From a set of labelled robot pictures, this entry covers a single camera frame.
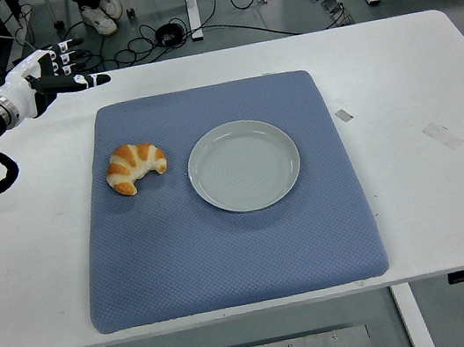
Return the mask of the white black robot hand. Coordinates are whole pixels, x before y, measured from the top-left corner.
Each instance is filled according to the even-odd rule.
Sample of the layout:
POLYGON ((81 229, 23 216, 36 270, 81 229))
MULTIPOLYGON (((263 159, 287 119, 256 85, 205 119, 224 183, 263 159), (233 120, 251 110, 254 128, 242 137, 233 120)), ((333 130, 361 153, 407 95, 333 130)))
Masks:
POLYGON ((109 75, 77 71, 80 51, 75 47, 82 42, 72 39, 37 49, 9 72, 0 96, 14 105, 17 122, 41 116, 58 94, 92 89, 111 81, 109 75))

